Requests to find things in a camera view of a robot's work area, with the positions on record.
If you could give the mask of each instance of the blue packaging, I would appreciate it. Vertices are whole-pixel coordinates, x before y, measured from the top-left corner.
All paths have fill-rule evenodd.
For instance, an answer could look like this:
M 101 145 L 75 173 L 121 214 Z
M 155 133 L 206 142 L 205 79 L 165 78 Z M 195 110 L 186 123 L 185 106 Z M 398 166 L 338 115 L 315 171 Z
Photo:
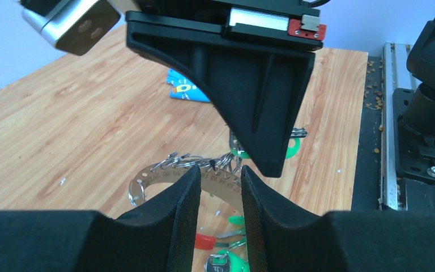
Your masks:
M 204 93 L 189 79 L 170 69 L 166 82 L 172 85 L 169 97 L 199 102 L 210 102 Z

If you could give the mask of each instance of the white wall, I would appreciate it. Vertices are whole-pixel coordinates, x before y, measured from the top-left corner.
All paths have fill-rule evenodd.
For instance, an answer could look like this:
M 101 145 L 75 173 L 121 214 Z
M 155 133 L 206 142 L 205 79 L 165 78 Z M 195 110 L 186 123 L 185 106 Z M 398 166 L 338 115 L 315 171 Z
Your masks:
M 0 88 L 63 55 L 23 21 L 21 10 L 14 0 L 0 0 Z M 387 41 L 414 43 L 435 16 L 435 0 L 331 0 L 321 10 L 326 47 L 378 56 Z

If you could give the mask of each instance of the wooden table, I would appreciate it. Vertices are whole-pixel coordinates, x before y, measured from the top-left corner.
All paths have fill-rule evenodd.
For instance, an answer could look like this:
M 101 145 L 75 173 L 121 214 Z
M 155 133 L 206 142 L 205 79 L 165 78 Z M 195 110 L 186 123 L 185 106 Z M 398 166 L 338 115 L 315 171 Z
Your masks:
M 124 37 L 121 27 L 85 56 L 64 56 L 0 90 L 0 209 L 117 217 L 132 208 L 128 185 L 143 167 L 173 151 L 229 151 L 229 131 L 212 105 L 170 99 L 167 68 L 132 53 Z M 309 136 L 280 179 L 265 179 L 317 214 L 351 207 L 366 61 L 363 52 L 317 52 L 296 121 Z M 198 232 L 223 232 L 233 214 L 203 193 Z M 195 251 L 193 271 L 209 253 Z

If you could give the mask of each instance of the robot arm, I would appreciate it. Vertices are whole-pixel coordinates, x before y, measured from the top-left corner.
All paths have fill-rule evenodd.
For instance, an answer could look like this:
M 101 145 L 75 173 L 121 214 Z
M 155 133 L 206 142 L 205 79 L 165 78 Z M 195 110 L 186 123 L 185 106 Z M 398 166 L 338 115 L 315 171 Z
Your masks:
M 289 136 L 326 26 L 312 3 L 281 0 L 117 0 L 127 46 L 171 67 L 211 100 L 261 173 L 280 177 Z M 107 0 L 22 1 L 57 49 L 82 55 L 119 20 Z

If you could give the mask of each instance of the black cylinder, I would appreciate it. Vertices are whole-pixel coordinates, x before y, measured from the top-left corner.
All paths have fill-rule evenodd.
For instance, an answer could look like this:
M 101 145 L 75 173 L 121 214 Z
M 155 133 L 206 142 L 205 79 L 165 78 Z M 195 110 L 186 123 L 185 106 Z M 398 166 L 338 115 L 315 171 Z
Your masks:
M 435 137 L 435 90 L 422 83 L 403 114 L 407 129 L 423 136 Z

